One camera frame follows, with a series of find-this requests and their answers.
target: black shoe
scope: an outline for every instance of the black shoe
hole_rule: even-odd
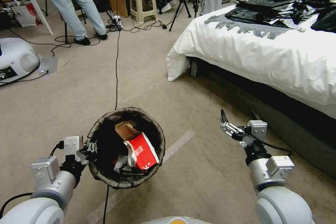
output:
[[[98,36],[98,38],[100,38],[101,40],[106,40],[107,39],[107,34],[105,33],[104,35],[100,35],[98,33],[96,33],[96,35]]]
[[[77,44],[81,44],[82,46],[86,46],[86,45],[88,46],[91,44],[90,40],[87,37],[84,37],[82,40],[79,40],[79,41],[75,38],[75,42]]]

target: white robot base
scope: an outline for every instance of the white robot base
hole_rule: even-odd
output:
[[[0,85],[20,79],[40,64],[28,42],[20,38],[0,38]]]

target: black plastic bag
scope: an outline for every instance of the black plastic bag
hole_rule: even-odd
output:
[[[324,9],[311,28],[316,31],[336,33],[336,6]]]

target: tape line on floor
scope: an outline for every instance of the tape line on floor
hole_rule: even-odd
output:
[[[185,145],[193,136],[195,131],[188,130],[180,137],[173,145],[171,145],[163,157],[162,163],[165,163],[171,156],[173,156],[183,145]],[[133,189],[118,190],[108,199],[106,212],[111,211],[123,198],[125,198]],[[96,210],[87,216],[89,224],[96,224],[103,217],[105,203],[101,204]]]

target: white bed sheet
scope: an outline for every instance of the white bed sheet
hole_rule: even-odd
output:
[[[168,80],[173,81],[189,66],[187,56],[197,57],[252,81],[270,85],[285,94],[336,118],[336,34],[314,31],[317,15],[274,40],[238,27],[215,28],[204,24],[235,5],[191,21],[167,55]]]

